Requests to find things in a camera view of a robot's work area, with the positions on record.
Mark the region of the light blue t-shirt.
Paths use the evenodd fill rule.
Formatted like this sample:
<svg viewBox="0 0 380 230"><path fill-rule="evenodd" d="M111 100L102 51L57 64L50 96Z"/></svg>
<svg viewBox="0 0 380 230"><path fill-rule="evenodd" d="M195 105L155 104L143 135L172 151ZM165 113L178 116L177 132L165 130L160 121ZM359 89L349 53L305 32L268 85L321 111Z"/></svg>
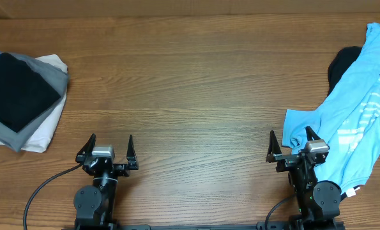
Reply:
<svg viewBox="0 0 380 230"><path fill-rule="evenodd" d="M318 180L342 192L366 184L380 155L380 24L368 24L360 55L316 110L287 110L283 146L296 154L307 143L307 126L330 147L315 167Z"/></svg>

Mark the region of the folded black garment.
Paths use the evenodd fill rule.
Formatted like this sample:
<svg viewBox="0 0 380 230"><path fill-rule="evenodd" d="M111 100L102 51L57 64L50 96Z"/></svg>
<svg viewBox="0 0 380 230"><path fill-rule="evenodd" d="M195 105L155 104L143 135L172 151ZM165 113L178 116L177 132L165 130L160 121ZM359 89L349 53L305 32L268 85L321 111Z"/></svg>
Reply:
<svg viewBox="0 0 380 230"><path fill-rule="evenodd" d="M0 54L0 122L21 131L61 98L25 61Z"/></svg>

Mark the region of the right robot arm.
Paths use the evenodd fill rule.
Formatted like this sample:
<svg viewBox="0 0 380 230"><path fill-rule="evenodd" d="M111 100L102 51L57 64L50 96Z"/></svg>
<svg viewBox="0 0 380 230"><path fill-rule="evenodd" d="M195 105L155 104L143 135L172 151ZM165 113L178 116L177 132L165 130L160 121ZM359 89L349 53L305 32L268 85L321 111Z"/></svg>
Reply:
<svg viewBox="0 0 380 230"><path fill-rule="evenodd" d="M332 181L319 181L315 167L325 163L330 147L310 126L305 128L307 143L295 155L283 155L274 131L270 140L266 161L276 163L278 173L287 172L294 194L276 204L267 214L265 229L318 230L344 229L343 222L337 222L340 215L341 188ZM270 222L271 214L282 204L295 198L300 213L291 215L286 222Z"/></svg>

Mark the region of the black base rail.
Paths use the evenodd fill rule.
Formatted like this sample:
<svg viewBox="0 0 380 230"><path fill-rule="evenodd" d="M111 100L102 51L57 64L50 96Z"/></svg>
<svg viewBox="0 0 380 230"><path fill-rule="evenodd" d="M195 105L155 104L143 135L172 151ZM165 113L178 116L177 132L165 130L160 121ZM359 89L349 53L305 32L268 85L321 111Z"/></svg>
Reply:
<svg viewBox="0 0 380 230"><path fill-rule="evenodd" d="M67 227L64 230L91 230L91 229L116 229L116 230L287 230L288 222L268 222L265 227L264 222L256 224L229 224L229 225L198 225L198 226L149 226L149 225L129 225L115 227Z"/></svg>

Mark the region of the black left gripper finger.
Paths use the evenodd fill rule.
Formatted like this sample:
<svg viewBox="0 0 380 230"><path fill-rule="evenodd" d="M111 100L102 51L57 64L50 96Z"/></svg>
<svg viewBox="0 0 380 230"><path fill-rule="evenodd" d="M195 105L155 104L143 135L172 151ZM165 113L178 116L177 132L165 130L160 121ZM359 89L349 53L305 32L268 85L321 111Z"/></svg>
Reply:
<svg viewBox="0 0 380 230"><path fill-rule="evenodd" d="M91 134L91 137L81 148L81 150L76 154L75 161L76 163L84 163L85 159L88 156L91 156L93 148L96 142L96 134Z"/></svg>
<svg viewBox="0 0 380 230"><path fill-rule="evenodd" d="M137 161L137 156L136 156L134 146L133 146L133 136L132 135L130 135L130 137L129 137L126 159L128 161L128 169L129 170L138 170L139 169L139 163Z"/></svg>

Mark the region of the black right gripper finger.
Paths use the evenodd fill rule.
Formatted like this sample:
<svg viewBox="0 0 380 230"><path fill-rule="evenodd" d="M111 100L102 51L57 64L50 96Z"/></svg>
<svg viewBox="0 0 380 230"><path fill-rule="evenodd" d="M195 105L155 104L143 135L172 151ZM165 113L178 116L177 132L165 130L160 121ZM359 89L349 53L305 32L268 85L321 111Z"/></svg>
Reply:
<svg viewBox="0 0 380 230"><path fill-rule="evenodd" d="M313 129L310 126L306 126L305 131L307 135L307 141L321 140L321 138L313 131Z"/></svg>
<svg viewBox="0 0 380 230"><path fill-rule="evenodd" d="M278 162L282 157L282 151L280 149L280 145L277 141L275 132L273 130L270 131L270 141L268 152L266 155L266 161L268 163Z"/></svg>

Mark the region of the crumpled black garment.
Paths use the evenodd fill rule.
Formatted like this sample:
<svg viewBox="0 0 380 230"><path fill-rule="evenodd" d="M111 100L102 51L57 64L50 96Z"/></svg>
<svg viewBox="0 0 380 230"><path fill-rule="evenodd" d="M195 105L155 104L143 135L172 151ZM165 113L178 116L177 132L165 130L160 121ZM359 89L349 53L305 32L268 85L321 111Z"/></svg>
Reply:
<svg viewBox="0 0 380 230"><path fill-rule="evenodd" d="M357 46L345 47L337 52L337 55L328 67L328 95L333 91L346 70L357 60L362 48Z"/></svg>

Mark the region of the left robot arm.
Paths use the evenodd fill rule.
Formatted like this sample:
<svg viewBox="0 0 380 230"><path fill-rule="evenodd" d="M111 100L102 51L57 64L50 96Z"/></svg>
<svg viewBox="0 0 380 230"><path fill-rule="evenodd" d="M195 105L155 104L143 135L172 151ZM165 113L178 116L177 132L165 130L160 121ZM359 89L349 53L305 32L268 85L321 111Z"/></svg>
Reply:
<svg viewBox="0 0 380 230"><path fill-rule="evenodd" d="M111 145L96 145L96 135L92 134L75 157L83 171L93 177L91 185L80 188L73 199L77 211L75 229L121 229L113 218L114 203L119 177L129 177L130 172L139 168L129 137L126 153L127 162L114 162L115 153Z"/></svg>

